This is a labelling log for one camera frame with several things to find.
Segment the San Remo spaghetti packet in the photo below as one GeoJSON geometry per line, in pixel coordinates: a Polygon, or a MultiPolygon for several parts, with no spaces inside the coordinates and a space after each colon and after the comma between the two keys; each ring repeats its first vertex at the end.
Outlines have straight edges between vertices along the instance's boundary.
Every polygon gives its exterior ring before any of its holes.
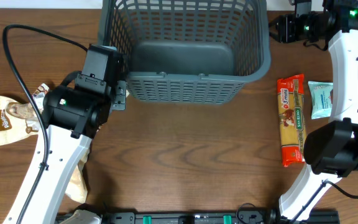
{"type": "Polygon", "coordinates": [[[303,114],[303,82],[303,74],[277,80],[280,144],[285,167],[305,161],[303,151],[307,133],[303,114]]]}

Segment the mint green wipes pack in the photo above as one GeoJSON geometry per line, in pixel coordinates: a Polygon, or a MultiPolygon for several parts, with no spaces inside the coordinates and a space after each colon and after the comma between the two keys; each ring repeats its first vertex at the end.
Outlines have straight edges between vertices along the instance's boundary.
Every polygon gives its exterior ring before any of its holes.
{"type": "Polygon", "coordinates": [[[333,83],[309,81],[312,111],[311,119],[330,117],[332,111],[333,83]]]}

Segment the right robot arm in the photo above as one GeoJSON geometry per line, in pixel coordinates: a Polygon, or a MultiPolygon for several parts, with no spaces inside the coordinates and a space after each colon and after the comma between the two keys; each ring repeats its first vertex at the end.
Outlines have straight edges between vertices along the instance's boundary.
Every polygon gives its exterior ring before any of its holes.
{"type": "Polygon", "coordinates": [[[278,208],[265,212],[265,223],[336,223],[336,212],[314,206],[330,187],[358,170],[358,2],[324,1],[314,12],[310,1],[294,1],[292,14],[271,22],[277,42],[302,41],[316,46],[325,40],[333,65],[333,99],[329,123],[305,139],[305,164],[278,208]]]}

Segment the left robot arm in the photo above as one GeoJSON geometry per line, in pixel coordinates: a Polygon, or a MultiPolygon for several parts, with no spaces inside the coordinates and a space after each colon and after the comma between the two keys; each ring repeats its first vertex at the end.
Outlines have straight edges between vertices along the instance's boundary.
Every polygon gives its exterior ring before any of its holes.
{"type": "Polygon", "coordinates": [[[70,177],[112,110],[124,110],[123,54],[91,45],[73,88],[64,81],[46,94],[35,152],[5,223],[54,223],[70,177]]]}

